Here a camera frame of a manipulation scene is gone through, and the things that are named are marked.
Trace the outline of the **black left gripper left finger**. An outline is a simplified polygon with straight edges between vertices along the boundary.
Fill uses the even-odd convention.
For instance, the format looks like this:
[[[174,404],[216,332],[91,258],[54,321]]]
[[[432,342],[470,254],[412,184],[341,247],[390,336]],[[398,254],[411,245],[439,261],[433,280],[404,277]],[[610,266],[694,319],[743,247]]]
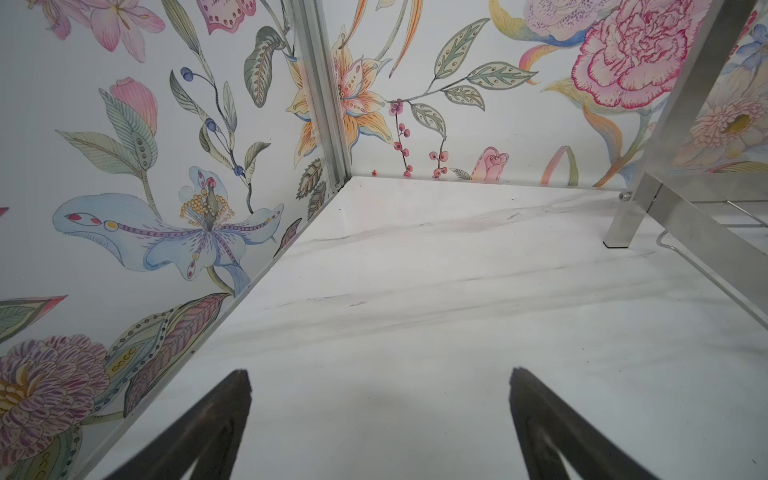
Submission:
[[[245,370],[234,370],[111,479],[228,479],[252,401]]]

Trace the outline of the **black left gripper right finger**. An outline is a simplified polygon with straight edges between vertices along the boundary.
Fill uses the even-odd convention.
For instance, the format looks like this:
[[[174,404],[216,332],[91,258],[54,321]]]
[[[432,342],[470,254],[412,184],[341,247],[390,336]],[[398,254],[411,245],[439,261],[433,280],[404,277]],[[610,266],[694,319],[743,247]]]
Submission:
[[[655,475],[611,442],[531,371],[516,367],[509,406],[531,479],[653,479]]]

